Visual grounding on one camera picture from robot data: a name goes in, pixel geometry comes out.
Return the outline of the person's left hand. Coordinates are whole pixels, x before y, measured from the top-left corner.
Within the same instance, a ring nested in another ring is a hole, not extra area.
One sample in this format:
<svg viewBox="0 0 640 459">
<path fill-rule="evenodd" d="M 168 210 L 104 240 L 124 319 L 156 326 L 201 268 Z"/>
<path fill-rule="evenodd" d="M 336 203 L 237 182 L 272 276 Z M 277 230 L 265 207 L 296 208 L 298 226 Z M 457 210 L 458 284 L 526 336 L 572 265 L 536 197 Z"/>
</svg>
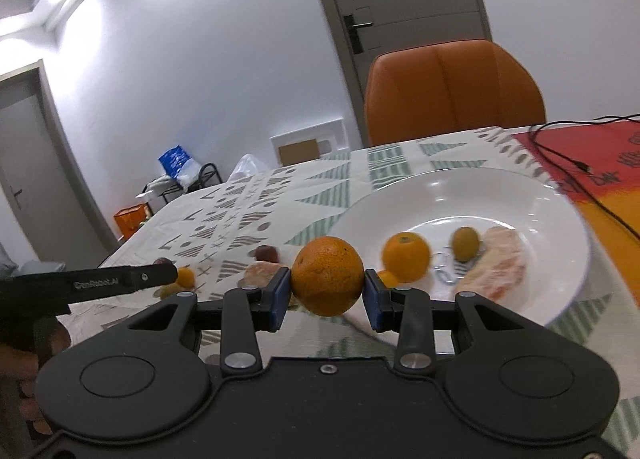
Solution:
<svg viewBox="0 0 640 459">
<path fill-rule="evenodd" d="M 39 371 L 39 358 L 32 352 L 14 349 L 6 335 L 1 335 L 1 378 L 15 381 L 20 393 L 17 401 L 11 401 L 20 417 L 32 425 L 35 432 L 51 436 L 53 431 L 35 400 L 34 388 Z"/>
</svg>

